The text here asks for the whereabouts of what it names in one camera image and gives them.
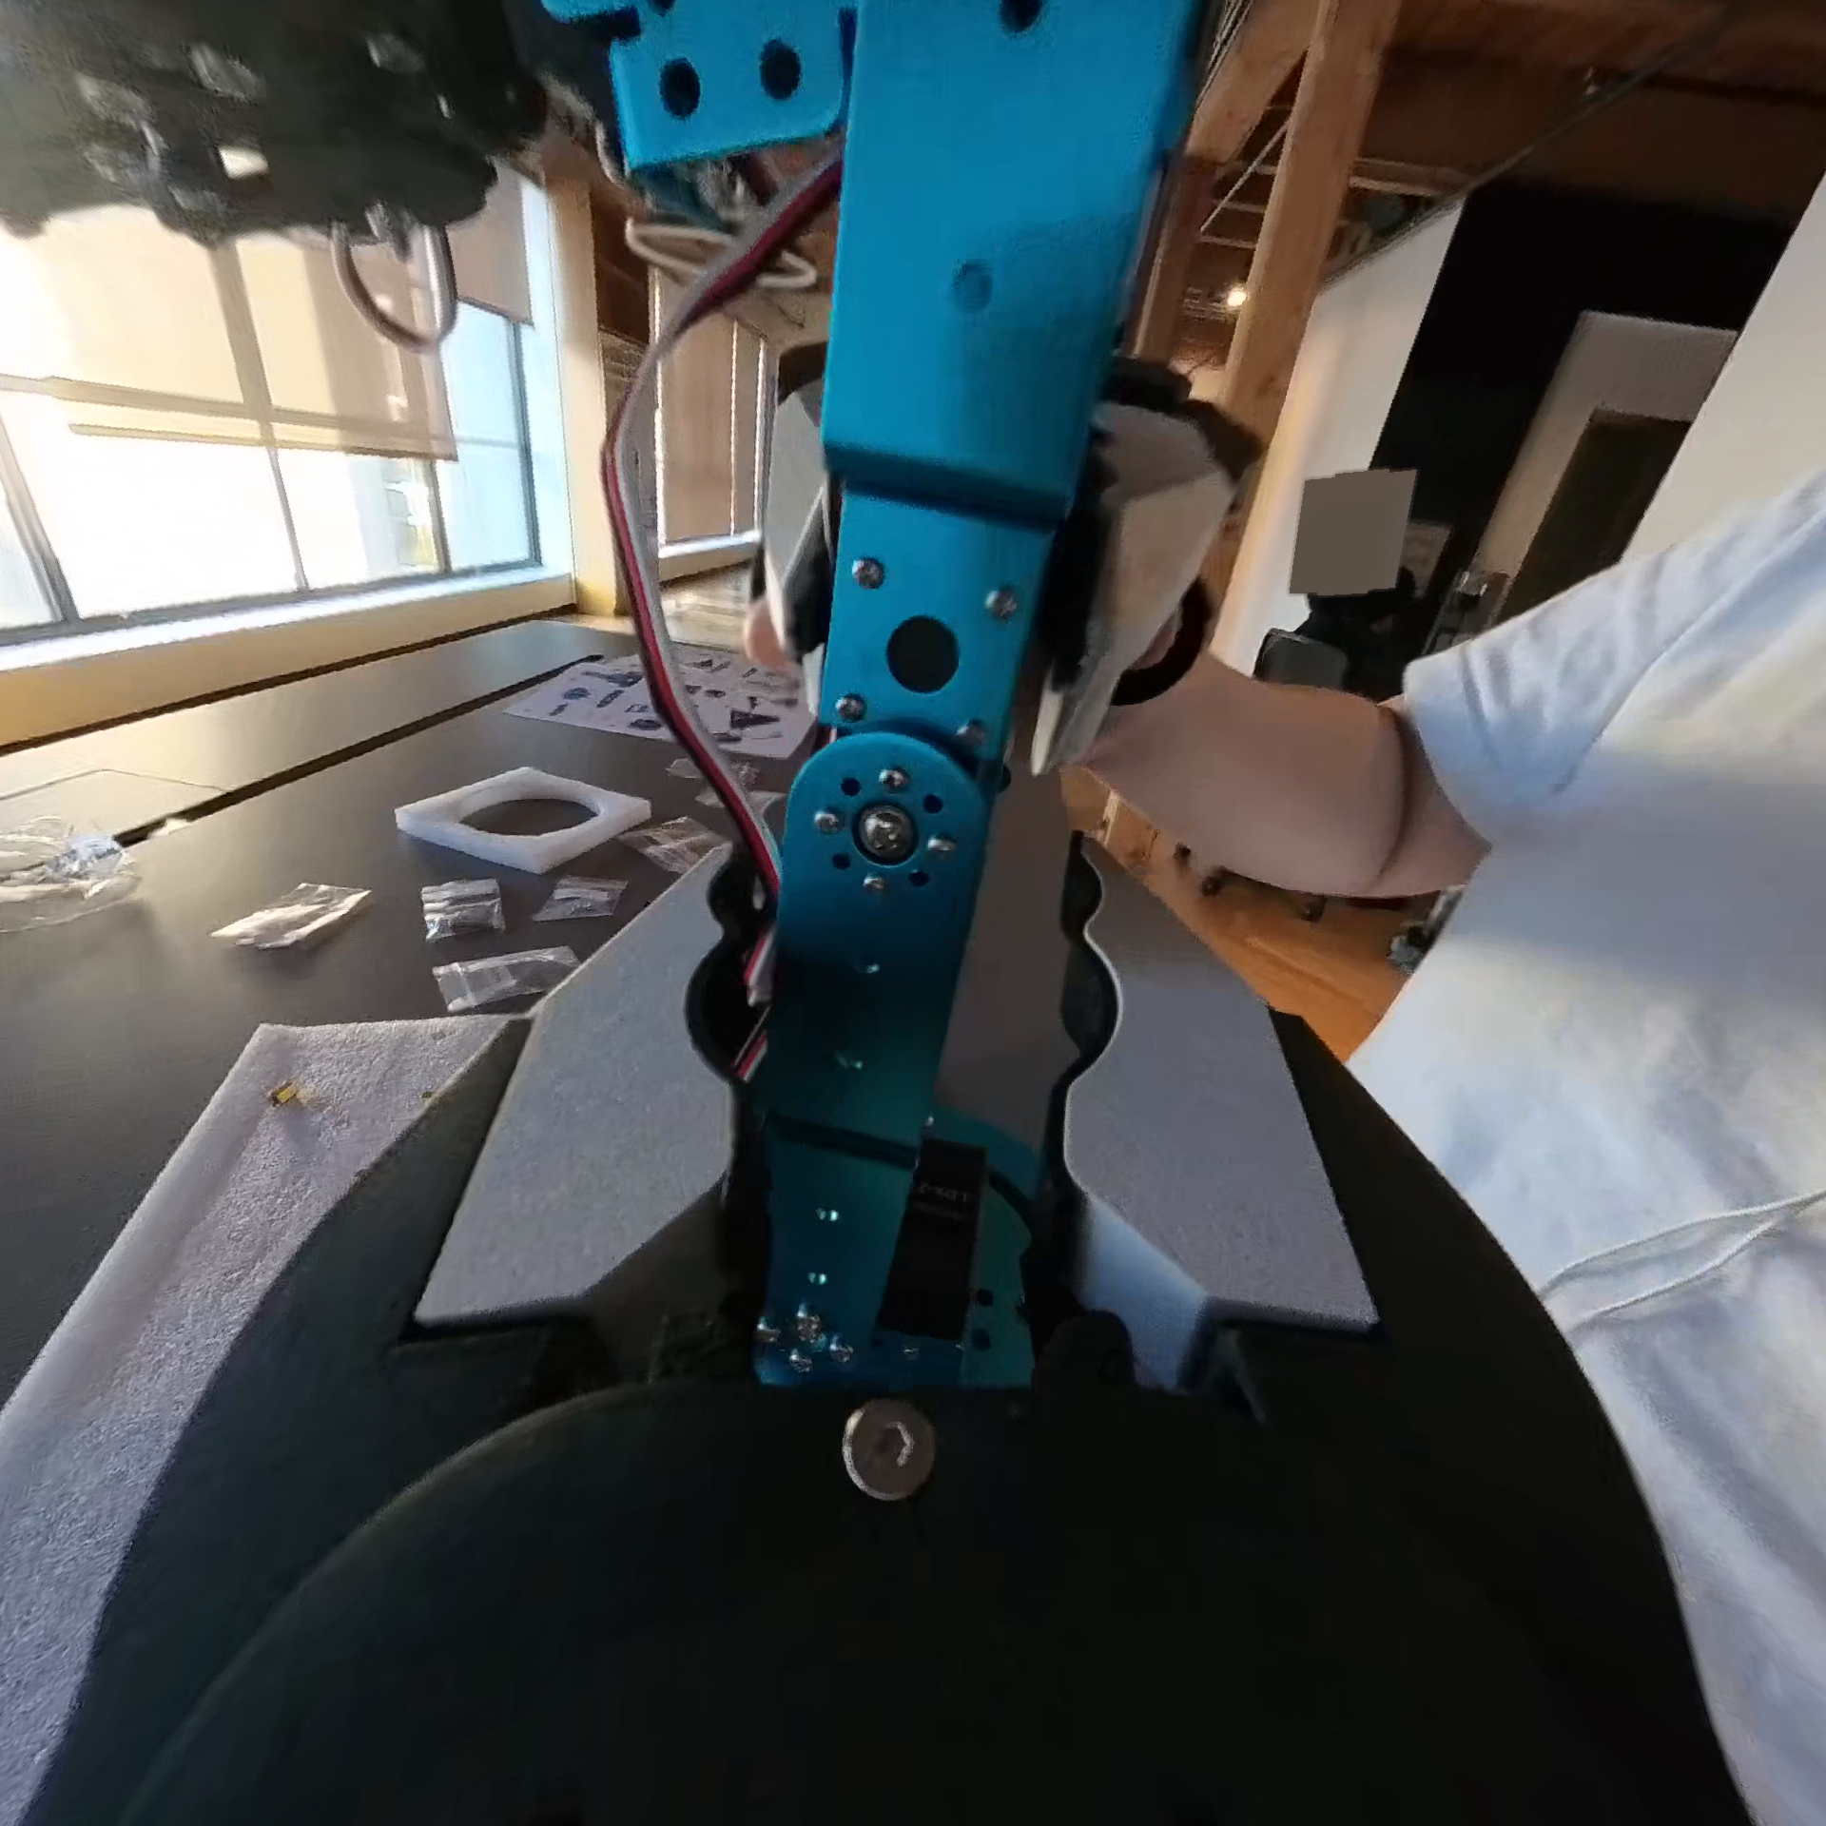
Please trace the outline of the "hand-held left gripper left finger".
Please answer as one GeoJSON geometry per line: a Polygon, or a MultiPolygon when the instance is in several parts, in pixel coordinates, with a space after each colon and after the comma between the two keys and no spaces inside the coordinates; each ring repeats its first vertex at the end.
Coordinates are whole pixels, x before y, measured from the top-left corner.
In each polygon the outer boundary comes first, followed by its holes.
{"type": "Polygon", "coordinates": [[[440,1253],[428,1332],[581,1324],[615,1376],[700,1341],[726,1296],[721,1195],[736,1090],[691,989],[726,930],[712,854],[585,959],[531,1015],[440,1253]]]}

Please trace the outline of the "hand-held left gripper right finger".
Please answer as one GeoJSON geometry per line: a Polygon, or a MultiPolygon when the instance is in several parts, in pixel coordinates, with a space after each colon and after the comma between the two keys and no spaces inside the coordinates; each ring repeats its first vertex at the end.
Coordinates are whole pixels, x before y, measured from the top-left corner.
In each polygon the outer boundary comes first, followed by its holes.
{"type": "Polygon", "coordinates": [[[1103,845],[1066,880],[1067,1286],[1136,1376],[1194,1390],[1242,1326],[1368,1336],[1373,1291],[1271,1007],[1103,845]]]}

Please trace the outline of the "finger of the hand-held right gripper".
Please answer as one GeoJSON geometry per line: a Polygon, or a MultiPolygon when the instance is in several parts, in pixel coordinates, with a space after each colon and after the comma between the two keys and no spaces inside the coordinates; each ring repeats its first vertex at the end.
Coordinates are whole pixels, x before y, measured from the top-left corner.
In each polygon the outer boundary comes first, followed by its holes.
{"type": "Polygon", "coordinates": [[[802,384],[773,409],[762,550],[747,570],[744,652],[798,676],[821,703],[833,627],[838,483],[822,449],[822,384],[802,384]]]}
{"type": "Polygon", "coordinates": [[[1075,766],[1119,688],[1201,578],[1240,492],[1240,427],[1207,403],[1099,403],[1080,492],[1036,609],[1036,711],[1029,771],[1075,766]]]}

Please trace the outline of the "blue toy robot arm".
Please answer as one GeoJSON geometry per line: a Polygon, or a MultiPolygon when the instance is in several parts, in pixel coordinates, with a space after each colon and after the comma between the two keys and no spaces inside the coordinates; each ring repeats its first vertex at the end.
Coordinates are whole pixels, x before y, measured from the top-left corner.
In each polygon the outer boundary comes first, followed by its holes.
{"type": "Polygon", "coordinates": [[[650,692],[739,833],[733,1219],[765,1385],[1024,1389],[1014,1225],[965,1149],[920,1198],[1040,585],[1080,492],[1207,3],[3,3],[3,227],[110,205],[203,246],[472,218],[550,103],[654,201],[829,139],[733,230],[615,409],[607,523],[650,692]],[[707,739],[641,539],[637,403],[836,208],[838,483],[821,745],[773,836],[707,739]]]}

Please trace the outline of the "robot arm instruction booklet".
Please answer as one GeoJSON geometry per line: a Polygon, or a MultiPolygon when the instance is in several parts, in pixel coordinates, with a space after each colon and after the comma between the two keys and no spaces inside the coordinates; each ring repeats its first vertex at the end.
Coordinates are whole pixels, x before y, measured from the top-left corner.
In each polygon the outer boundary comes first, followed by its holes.
{"type": "MultiPolygon", "coordinates": [[[[680,647],[675,654],[694,720],[718,748],[739,761],[787,761],[810,739],[812,713],[795,674],[712,647],[680,647]]],[[[675,742],[637,652],[565,668],[511,698],[508,718],[675,742]]]]}

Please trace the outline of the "person's right forearm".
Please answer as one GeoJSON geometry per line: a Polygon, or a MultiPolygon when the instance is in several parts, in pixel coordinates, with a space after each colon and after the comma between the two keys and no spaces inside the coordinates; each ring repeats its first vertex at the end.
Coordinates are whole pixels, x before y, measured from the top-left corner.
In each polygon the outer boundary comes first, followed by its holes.
{"type": "Polygon", "coordinates": [[[1211,676],[1194,854],[1318,897],[1470,886],[1491,845],[1440,787],[1404,698],[1268,684],[1218,662],[1211,676]]]}

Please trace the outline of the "person's right hand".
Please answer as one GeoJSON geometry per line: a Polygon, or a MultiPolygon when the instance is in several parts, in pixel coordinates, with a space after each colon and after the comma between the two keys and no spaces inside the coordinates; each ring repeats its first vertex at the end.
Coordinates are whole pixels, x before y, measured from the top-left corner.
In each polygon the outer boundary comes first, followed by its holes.
{"type": "Polygon", "coordinates": [[[1245,786],[1268,687],[1218,657],[1162,694],[1108,707],[1084,771],[1174,841],[1235,864],[1247,836],[1245,786]]]}

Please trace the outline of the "scattered small screw bags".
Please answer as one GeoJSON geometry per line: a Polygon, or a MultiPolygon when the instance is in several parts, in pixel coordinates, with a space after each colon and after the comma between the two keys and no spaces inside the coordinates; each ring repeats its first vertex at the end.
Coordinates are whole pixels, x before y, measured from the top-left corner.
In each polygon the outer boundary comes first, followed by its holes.
{"type": "Polygon", "coordinates": [[[312,952],[343,930],[382,927],[403,938],[410,918],[426,977],[443,1013],[527,1008],[557,989],[586,947],[607,938],[607,924],[634,916],[637,880],[585,871],[561,864],[550,875],[527,875],[525,887],[490,875],[416,880],[410,887],[358,887],[294,881],[268,904],[211,930],[211,941],[272,957],[312,952]]]}

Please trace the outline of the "black swivel office chair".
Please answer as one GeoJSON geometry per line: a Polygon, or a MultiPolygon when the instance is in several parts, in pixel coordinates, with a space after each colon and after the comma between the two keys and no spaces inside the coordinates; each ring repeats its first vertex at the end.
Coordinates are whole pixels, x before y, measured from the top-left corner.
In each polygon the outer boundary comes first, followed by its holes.
{"type": "Polygon", "coordinates": [[[1395,703],[1407,669],[1476,632],[1488,617],[1477,594],[1447,589],[1433,602],[1412,568],[1395,585],[1354,596],[1310,594],[1293,629],[1261,639],[1252,674],[1263,684],[1336,688],[1367,703],[1395,703]]]}

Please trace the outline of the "white foam square with hole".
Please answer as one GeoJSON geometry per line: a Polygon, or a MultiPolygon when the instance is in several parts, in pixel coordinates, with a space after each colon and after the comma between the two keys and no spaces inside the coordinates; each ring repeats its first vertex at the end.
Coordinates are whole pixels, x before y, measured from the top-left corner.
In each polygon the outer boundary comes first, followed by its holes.
{"type": "Polygon", "coordinates": [[[647,826],[650,817],[650,798],[561,779],[541,766],[511,766],[395,809],[396,833],[410,837],[527,875],[552,875],[573,856],[647,826]],[[508,803],[543,801],[578,806],[585,817],[550,833],[483,833],[474,824],[508,803]]]}

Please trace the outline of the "white foam sheet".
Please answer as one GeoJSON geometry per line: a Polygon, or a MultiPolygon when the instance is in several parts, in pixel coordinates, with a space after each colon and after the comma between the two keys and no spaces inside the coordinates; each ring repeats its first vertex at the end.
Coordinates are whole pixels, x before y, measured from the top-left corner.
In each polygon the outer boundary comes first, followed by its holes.
{"type": "Polygon", "coordinates": [[[259,1029],[13,1390],[3,1822],[118,1820],[268,1610],[527,1390],[534,1336],[408,1341],[523,1042],[259,1029]]]}

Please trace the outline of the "person's white clothing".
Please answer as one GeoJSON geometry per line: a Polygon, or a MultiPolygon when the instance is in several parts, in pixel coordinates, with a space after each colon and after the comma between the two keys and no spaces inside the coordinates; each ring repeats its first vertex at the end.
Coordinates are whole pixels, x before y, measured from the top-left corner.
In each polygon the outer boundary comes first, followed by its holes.
{"type": "Polygon", "coordinates": [[[1352,1067],[1564,1336],[1757,1822],[1824,1822],[1824,476],[1417,662],[1485,837],[1352,1067]]]}

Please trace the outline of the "crumpled clear plastic wrap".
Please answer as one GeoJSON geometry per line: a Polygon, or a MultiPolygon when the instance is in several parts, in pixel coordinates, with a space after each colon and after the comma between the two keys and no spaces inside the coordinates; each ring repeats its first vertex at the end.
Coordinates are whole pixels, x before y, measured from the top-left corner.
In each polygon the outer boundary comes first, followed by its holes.
{"type": "Polygon", "coordinates": [[[69,924],[137,890],[131,854],[106,833],[52,817],[3,828],[3,935],[69,924]]]}

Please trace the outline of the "large glass window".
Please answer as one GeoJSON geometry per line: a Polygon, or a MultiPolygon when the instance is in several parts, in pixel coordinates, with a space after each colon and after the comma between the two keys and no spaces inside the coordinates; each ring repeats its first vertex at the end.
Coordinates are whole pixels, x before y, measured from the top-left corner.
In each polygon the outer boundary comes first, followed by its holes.
{"type": "Polygon", "coordinates": [[[3,632],[565,558],[545,196],[504,169],[450,251],[416,355],[322,239],[131,208],[3,235],[3,632]]]}

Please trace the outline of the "wooden support post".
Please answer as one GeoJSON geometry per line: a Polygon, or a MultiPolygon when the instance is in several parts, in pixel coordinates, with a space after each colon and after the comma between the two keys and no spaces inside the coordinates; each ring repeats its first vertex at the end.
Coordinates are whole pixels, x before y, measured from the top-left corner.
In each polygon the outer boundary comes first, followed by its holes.
{"type": "Polygon", "coordinates": [[[1221,409],[1261,444],[1271,444],[1290,396],[1397,11],[1397,3],[1318,7],[1224,362],[1221,409]]]}

